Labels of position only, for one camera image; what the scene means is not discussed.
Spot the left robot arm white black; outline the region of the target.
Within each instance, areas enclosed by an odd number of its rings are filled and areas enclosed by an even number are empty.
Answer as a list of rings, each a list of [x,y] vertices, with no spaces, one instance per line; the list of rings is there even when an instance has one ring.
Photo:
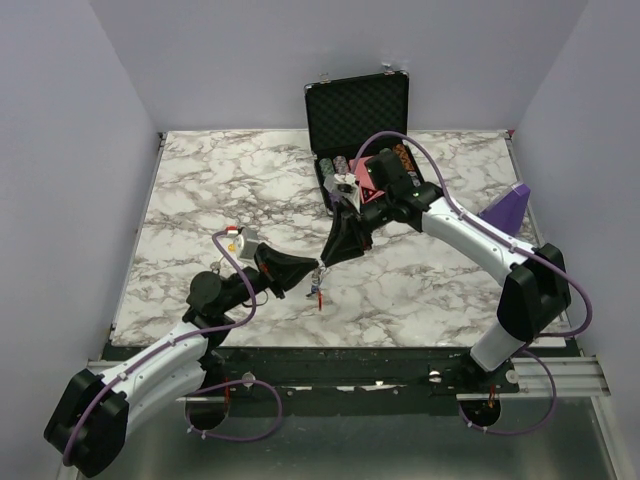
[[[44,438],[66,467],[87,477],[105,470],[134,428],[171,401],[192,392],[214,393],[222,380],[209,362],[228,333],[257,312],[257,296],[278,298],[320,267],[313,258],[279,252],[264,243],[243,251],[249,264],[223,251],[234,272],[206,270],[191,280],[182,320],[160,340],[101,373],[83,369],[68,382]]]

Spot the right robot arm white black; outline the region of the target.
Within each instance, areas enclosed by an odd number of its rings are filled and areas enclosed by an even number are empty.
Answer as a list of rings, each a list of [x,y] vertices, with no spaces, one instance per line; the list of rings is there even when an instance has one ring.
[[[381,193],[369,202],[363,202],[362,184],[352,173],[324,180],[334,214],[322,264],[331,267],[363,256],[372,247],[373,232],[391,222],[435,237],[475,262],[502,288],[495,323],[459,370],[467,389],[485,390],[496,380],[496,369],[570,305],[562,253],[551,244],[536,248],[520,242],[448,202],[441,187],[415,180],[392,151],[368,158],[364,167]]]

